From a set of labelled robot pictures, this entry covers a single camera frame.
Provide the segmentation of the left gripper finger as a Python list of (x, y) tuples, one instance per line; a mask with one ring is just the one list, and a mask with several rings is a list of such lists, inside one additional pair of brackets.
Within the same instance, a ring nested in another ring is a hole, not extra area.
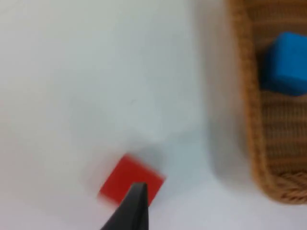
[(134, 183), (101, 230), (148, 230), (148, 188)]

